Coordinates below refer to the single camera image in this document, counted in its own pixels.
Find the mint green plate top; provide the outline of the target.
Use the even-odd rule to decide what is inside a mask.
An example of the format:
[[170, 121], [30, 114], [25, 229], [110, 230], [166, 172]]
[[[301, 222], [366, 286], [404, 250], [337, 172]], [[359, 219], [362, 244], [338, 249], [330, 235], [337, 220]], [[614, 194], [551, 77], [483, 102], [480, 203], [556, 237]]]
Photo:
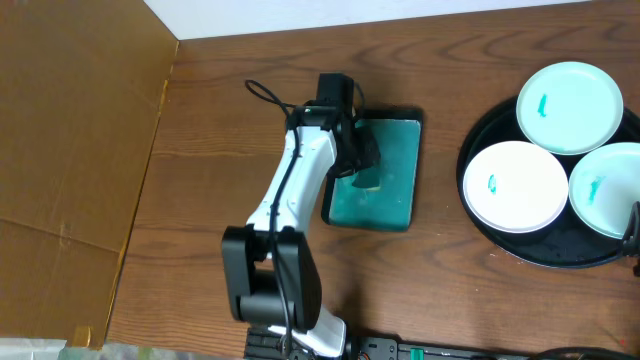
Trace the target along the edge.
[[575, 61], [537, 71], [516, 101], [516, 118], [524, 136], [565, 156], [604, 145], [618, 130], [623, 112], [623, 97], [614, 79], [594, 65]]

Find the green yellow sponge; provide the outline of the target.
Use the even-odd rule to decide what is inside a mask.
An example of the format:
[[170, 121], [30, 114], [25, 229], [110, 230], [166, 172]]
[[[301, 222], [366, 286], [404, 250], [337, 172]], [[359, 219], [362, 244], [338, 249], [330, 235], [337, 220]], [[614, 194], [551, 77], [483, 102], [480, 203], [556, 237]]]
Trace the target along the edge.
[[380, 170], [377, 167], [367, 168], [356, 173], [352, 186], [366, 191], [378, 191], [381, 184], [380, 177]]

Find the white plate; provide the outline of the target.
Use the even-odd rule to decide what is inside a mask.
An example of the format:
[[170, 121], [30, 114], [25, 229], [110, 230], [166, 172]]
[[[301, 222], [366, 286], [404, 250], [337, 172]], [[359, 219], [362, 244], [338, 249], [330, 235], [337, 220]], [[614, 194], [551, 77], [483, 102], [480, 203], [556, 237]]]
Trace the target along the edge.
[[559, 160], [524, 141], [493, 144], [474, 156], [462, 179], [463, 199], [485, 225], [522, 234], [551, 224], [568, 199]]

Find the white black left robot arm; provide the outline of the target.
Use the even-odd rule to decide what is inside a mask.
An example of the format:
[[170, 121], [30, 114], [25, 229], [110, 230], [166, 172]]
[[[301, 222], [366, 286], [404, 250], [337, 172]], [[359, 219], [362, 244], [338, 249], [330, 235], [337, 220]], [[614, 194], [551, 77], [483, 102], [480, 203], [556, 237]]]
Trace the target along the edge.
[[244, 83], [285, 115], [285, 145], [269, 188], [242, 227], [229, 226], [222, 256], [230, 311], [280, 337], [283, 358], [294, 351], [340, 358], [347, 326], [322, 304], [319, 273], [307, 243], [313, 209], [326, 178], [342, 178], [380, 160], [372, 133], [356, 124], [360, 86], [342, 73], [322, 73], [315, 98], [283, 102], [255, 80]]

